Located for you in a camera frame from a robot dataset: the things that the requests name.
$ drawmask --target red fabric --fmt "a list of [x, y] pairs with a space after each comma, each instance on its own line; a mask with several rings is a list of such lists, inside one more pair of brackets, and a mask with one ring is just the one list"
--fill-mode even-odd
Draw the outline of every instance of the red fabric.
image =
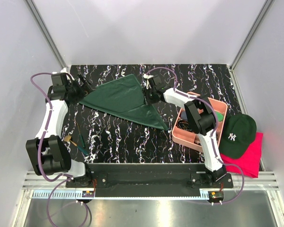
[[[257, 178], [260, 168], [260, 159], [262, 155], [262, 138], [263, 133], [257, 132], [256, 139], [253, 141], [250, 146], [247, 148], [242, 157], [238, 159], [232, 159], [228, 156], [221, 154], [221, 158], [224, 163], [231, 163], [238, 165], [245, 176], [250, 176]], [[227, 166], [227, 172], [233, 172], [240, 174], [240, 170], [234, 166]]]

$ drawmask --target new york yankees logo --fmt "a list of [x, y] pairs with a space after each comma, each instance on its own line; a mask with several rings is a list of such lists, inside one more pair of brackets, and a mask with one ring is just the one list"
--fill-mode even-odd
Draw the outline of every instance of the new york yankees logo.
[[235, 141], [236, 135], [233, 134], [233, 133], [230, 133], [228, 138], [229, 138], [230, 140], [232, 140], [232, 141]]

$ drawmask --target reflective metal surface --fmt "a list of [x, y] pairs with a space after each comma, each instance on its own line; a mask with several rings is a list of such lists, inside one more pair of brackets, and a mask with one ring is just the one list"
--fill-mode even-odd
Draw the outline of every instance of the reflective metal surface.
[[[225, 192], [226, 200], [235, 192]], [[73, 200], [51, 200], [55, 213]], [[92, 227], [276, 227], [264, 191], [244, 191], [233, 203], [222, 206], [196, 205], [188, 201], [94, 200], [88, 203]], [[51, 227], [46, 217], [46, 200], [32, 199], [25, 227]], [[59, 227], [76, 227], [85, 209], [72, 204], [53, 216]]]

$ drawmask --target white wall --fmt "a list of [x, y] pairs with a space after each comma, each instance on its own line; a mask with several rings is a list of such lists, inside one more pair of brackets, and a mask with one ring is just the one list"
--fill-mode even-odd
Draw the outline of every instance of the white wall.
[[284, 0], [272, 5], [235, 74], [247, 111], [264, 133], [264, 163], [284, 199]]
[[[29, 77], [59, 69], [24, 1], [0, 1], [0, 227], [10, 226], [31, 169], [25, 143], [45, 114], [44, 99]], [[51, 83], [48, 76], [36, 81], [46, 89]]]
[[265, 0], [35, 0], [68, 65], [230, 64]]

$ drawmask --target green cap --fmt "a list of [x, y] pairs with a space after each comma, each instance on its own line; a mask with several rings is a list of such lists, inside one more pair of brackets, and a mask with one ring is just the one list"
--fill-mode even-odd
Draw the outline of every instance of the green cap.
[[240, 158], [255, 141], [257, 125], [252, 117], [237, 114], [225, 119], [219, 151], [230, 158]]

